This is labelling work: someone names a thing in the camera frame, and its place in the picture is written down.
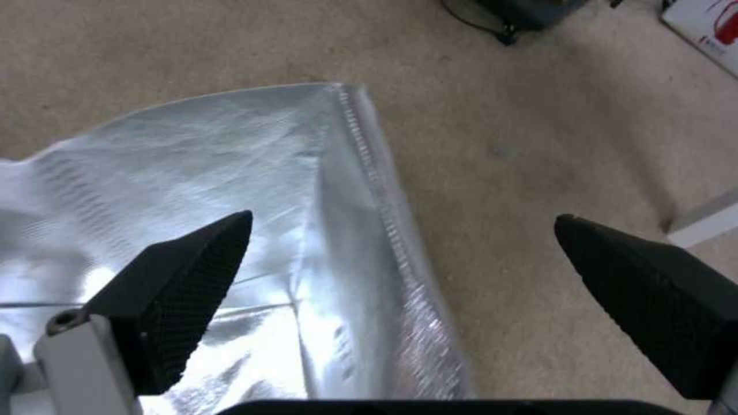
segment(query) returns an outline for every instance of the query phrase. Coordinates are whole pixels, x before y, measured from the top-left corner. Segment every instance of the black cable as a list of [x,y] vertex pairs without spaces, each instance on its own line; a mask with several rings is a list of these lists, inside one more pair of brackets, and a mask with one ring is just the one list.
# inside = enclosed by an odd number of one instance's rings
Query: black cable
[[451,7],[449,7],[448,4],[446,4],[446,0],[441,0],[441,6],[450,14],[453,18],[460,21],[461,23],[464,23],[467,26],[474,27],[476,30],[481,30],[483,32],[491,33],[492,35],[497,36],[498,38],[502,35],[501,32],[492,29],[491,27],[482,26],[481,24],[476,24],[474,22],[468,21],[465,18],[459,16]]

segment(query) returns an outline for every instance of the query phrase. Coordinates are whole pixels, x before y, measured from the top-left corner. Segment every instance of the silver foil bag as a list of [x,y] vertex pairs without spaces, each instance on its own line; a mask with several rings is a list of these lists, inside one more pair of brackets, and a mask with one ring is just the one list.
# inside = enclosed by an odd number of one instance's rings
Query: silver foil bag
[[21,356],[144,247],[254,213],[235,282],[150,414],[471,396],[373,107],[306,84],[146,109],[0,162],[0,332]]

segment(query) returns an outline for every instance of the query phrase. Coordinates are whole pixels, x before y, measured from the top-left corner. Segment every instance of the beige carpet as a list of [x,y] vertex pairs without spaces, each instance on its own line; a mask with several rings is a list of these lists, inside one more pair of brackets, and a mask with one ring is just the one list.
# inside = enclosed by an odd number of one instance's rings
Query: beige carpet
[[[558,213],[661,239],[736,182],[738,82],[601,0],[506,49],[433,0],[0,1],[0,156],[229,89],[368,86],[482,397],[682,400],[558,248]],[[738,233],[696,254],[738,275]]]

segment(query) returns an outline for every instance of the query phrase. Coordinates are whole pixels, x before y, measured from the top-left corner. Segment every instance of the white box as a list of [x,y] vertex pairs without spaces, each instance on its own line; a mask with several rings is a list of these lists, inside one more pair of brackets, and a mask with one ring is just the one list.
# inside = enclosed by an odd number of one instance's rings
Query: white box
[[663,20],[738,75],[738,0],[678,0],[664,12]]

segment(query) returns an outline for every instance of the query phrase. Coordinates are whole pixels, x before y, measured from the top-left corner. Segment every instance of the red printed logo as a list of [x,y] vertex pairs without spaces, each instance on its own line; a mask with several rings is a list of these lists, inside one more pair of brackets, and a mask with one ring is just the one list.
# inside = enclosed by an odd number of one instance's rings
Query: red printed logo
[[715,38],[724,45],[738,39],[738,0],[732,1],[715,20]]

